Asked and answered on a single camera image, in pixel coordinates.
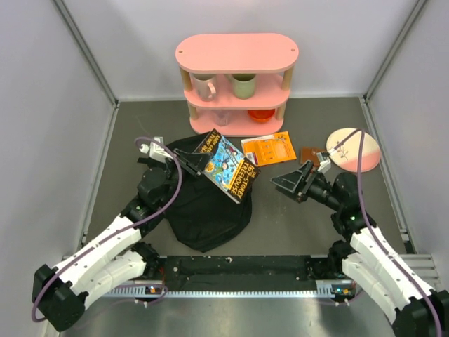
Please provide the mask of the black yellow treehouse book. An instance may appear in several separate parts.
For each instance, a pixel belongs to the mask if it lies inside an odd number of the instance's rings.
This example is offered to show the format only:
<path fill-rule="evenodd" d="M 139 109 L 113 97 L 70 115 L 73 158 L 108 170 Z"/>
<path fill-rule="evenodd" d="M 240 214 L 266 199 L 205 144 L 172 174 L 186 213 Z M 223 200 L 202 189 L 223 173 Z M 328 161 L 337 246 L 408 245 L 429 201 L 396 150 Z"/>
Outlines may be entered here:
<path fill-rule="evenodd" d="M 216 129 L 206 135 L 193 153 L 212 154 L 202 173 L 237 204 L 250 192 L 260 174 L 260 169 Z"/>

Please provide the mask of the black student backpack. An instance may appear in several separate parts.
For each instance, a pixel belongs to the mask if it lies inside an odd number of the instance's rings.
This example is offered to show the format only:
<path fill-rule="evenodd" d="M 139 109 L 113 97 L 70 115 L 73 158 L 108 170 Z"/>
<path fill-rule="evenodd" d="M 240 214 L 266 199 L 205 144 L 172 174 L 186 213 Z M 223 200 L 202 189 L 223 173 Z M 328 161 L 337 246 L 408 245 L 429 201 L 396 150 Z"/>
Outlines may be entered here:
<path fill-rule="evenodd" d="M 165 218 L 179 242 L 205 253 L 235 238 L 249 224 L 252 188 L 237 204 L 204 174 L 193 176 L 184 169 L 177 172 L 174 202 L 151 222 L 149 230 Z"/>

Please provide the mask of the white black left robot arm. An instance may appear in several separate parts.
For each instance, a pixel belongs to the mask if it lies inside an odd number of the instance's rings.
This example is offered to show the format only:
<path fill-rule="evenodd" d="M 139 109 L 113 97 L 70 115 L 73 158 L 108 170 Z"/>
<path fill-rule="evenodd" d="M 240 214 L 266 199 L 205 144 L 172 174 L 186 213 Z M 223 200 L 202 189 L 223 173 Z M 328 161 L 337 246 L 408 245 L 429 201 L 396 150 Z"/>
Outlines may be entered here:
<path fill-rule="evenodd" d="M 163 220 L 183 175 L 201 175 L 212 156 L 175 150 L 164 163 L 150 166 L 137 195 L 103 232 L 69 258 L 35 272 L 32 314 L 40 312 L 56 331 L 66 331 L 112 289 L 138 277 L 154 277 L 159 254 L 141 240 Z"/>

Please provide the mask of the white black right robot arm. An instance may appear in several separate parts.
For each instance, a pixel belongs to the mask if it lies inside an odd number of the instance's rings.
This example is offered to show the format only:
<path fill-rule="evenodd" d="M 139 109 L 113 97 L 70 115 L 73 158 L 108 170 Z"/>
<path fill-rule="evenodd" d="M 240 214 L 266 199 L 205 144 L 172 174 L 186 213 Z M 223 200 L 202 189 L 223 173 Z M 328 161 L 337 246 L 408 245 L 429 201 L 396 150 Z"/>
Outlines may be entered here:
<path fill-rule="evenodd" d="M 353 279 L 383 311 L 395 336 L 448 335 L 448 291 L 426 283 L 387 242 L 366 211 L 359 174 L 339 173 L 329 183 L 307 161 L 271 182 L 297 203 L 313 199 L 334 211 L 330 218 L 342 240 L 329 250 L 328 271 Z"/>

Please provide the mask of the brown leather wallet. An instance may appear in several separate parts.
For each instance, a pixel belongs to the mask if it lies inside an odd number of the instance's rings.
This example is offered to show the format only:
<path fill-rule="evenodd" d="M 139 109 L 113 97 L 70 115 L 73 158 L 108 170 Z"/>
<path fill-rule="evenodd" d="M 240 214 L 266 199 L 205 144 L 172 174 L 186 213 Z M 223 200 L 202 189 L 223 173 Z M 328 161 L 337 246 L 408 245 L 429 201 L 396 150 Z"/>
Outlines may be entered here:
<path fill-rule="evenodd" d="M 317 157 L 319 152 L 323 152 L 324 149 L 319 147 L 301 147 L 300 148 L 300 163 L 305 164 L 308 160 L 312 161 L 315 166 L 318 166 L 320 161 Z"/>

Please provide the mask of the orange paperback book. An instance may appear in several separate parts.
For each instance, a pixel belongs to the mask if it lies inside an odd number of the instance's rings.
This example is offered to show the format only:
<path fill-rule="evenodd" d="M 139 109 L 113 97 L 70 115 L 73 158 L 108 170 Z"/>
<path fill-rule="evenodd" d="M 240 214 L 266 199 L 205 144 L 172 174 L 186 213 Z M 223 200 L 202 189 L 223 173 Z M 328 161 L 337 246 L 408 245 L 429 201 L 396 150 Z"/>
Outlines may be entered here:
<path fill-rule="evenodd" d="M 241 141 L 241 146 L 246 158 L 256 166 L 279 164 L 297 159 L 287 131 L 246 138 Z"/>

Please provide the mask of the clear drinking glass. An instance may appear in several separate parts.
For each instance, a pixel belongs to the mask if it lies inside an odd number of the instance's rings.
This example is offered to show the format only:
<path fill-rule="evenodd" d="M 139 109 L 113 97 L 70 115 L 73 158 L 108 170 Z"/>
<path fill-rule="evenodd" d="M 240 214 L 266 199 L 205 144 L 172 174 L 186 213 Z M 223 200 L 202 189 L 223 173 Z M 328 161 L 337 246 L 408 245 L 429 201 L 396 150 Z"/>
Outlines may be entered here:
<path fill-rule="evenodd" d="M 217 126 L 227 126 L 229 124 L 231 112 L 229 110 L 215 110 L 213 120 Z"/>

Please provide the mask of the pink and cream plate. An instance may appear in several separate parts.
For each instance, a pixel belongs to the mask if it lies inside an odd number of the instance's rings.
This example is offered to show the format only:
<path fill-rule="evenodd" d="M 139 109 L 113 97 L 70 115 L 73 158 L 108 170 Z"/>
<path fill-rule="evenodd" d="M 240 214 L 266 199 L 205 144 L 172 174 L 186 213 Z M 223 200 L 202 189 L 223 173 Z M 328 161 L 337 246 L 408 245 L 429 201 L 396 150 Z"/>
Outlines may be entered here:
<path fill-rule="evenodd" d="M 341 128 L 332 132 L 326 141 L 326 150 L 330 152 L 354 130 L 355 128 Z M 358 132 L 331 154 L 330 158 L 332 162 L 345 171 L 356 173 L 360 140 L 361 132 Z M 371 135 L 365 133 L 363 139 L 361 172 L 363 173 L 374 169 L 379 164 L 380 159 L 380 146 Z"/>

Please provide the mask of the pink mug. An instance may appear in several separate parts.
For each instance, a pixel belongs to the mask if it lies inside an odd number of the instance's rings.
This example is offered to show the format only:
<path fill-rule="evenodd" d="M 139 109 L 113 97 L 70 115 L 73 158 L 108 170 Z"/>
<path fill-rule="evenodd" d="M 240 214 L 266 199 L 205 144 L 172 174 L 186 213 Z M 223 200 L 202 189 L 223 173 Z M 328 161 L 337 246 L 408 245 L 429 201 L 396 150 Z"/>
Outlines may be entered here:
<path fill-rule="evenodd" d="M 215 74 L 193 74 L 194 87 L 202 101 L 212 101 L 217 95 Z"/>

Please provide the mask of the orange plastic bowl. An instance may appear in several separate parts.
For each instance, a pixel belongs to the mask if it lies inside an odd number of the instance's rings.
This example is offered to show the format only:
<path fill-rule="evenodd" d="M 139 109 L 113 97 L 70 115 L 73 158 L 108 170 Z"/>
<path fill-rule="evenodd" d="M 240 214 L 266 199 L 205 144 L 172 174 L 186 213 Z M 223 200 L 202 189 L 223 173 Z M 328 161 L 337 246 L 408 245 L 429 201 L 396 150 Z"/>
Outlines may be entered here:
<path fill-rule="evenodd" d="M 249 117 L 257 123 L 268 122 L 276 113 L 275 109 L 269 110 L 248 110 Z"/>

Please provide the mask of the pink wooden shelf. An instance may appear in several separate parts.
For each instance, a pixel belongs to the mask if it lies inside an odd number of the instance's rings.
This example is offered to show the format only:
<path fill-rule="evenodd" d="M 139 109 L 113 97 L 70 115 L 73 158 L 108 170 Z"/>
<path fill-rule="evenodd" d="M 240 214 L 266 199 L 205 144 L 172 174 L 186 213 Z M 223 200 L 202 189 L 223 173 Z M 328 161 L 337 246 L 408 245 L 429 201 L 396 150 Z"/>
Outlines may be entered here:
<path fill-rule="evenodd" d="M 300 50 L 289 37 L 278 33 L 197 34 L 180 42 L 175 57 L 181 71 L 189 120 L 197 133 L 216 128 L 231 137 L 264 136 L 281 129 L 290 96 L 293 70 Z M 215 74 L 217 95 L 202 101 L 193 74 Z M 234 96 L 225 74 L 256 74 L 252 98 Z M 275 109 L 266 123 L 253 121 L 248 110 Z M 215 110 L 231 112 L 227 126 L 217 126 Z"/>

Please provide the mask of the green mug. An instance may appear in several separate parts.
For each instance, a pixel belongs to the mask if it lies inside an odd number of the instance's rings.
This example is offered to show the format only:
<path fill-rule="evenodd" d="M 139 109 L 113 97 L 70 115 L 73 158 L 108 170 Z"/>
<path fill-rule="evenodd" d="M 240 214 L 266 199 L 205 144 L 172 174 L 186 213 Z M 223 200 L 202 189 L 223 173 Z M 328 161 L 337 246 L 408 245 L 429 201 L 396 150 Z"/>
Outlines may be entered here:
<path fill-rule="evenodd" d="M 225 74 L 232 93 L 241 100 L 252 98 L 256 89 L 256 74 Z"/>

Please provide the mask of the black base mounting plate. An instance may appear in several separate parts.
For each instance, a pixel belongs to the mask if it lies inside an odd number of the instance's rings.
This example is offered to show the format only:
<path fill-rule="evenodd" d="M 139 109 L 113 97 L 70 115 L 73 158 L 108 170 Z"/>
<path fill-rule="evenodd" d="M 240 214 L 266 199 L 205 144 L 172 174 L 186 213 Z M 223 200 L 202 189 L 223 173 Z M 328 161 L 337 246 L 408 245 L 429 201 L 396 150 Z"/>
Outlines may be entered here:
<path fill-rule="evenodd" d="M 346 277 L 312 256 L 167 256 L 161 277 L 171 291 L 305 291 Z"/>

